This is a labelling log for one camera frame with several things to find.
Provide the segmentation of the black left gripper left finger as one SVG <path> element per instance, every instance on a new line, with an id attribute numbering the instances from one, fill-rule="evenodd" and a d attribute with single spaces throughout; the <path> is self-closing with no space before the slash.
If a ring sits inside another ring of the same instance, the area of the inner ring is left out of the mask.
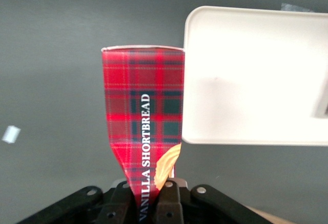
<path id="1" fill-rule="evenodd" d="M 137 223 L 134 195 L 126 181 L 111 188 L 104 195 L 104 203 L 96 223 Z"/>

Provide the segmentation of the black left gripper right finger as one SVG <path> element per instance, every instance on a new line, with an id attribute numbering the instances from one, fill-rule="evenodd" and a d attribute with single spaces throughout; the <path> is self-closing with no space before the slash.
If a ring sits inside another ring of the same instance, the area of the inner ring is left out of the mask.
<path id="1" fill-rule="evenodd" d="M 173 179 L 167 180 L 159 193 L 153 221 L 156 224 L 184 223 L 179 185 Z"/>

